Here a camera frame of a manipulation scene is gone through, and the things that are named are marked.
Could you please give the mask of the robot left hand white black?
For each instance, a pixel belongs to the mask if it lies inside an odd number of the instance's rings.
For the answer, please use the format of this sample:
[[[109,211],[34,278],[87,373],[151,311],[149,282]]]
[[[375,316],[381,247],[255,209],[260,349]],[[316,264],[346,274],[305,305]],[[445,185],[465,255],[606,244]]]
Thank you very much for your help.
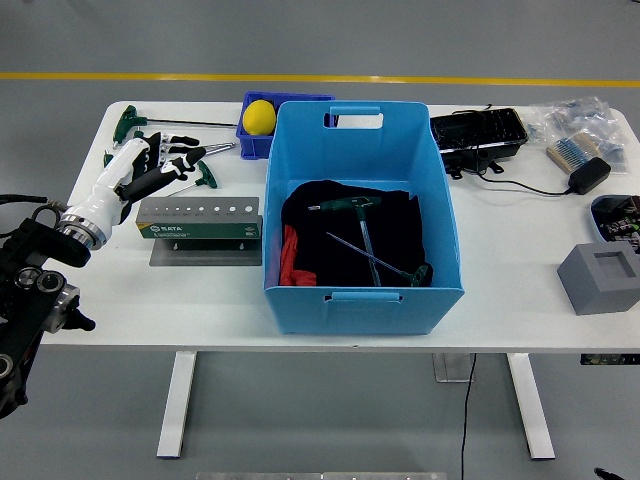
[[[59,228],[108,237],[123,221],[125,207],[183,177],[204,155],[205,148],[190,137],[156,133],[129,140],[99,175],[87,199],[62,215]]]

